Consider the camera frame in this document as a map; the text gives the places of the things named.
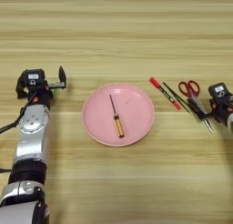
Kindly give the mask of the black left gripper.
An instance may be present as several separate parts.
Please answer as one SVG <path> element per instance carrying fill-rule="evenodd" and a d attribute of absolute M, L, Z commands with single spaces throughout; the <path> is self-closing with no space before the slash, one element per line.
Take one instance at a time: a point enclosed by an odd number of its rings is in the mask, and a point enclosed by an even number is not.
<path fill-rule="evenodd" d="M 28 92 L 29 106 L 42 105 L 47 108 L 51 107 L 52 100 L 54 99 L 54 89 L 66 88 L 66 73 L 64 68 L 59 67 L 58 71 L 59 82 L 53 84 L 44 84 L 43 86 L 32 87 Z M 17 98 L 27 98 L 25 89 L 27 88 L 27 81 L 25 77 L 20 76 L 16 84 Z"/>

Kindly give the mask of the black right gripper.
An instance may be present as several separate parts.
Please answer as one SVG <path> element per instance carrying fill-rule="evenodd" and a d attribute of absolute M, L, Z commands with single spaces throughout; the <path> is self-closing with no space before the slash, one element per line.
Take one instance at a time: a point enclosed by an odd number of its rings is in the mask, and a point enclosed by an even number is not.
<path fill-rule="evenodd" d="M 231 120 L 230 117 L 233 117 L 233 95 L 225 97 L 212 97 L 210 99 L 210 105 L 212 107 L 212 112 L 204 113 L 197 105 L 193 99 L 187 100 L 188 107 L 192 112 L 198 117 L 199 120 L 204 121 L 214 116 L 217 122 L 223 123 L 225 126 L 228 126 Z"/>

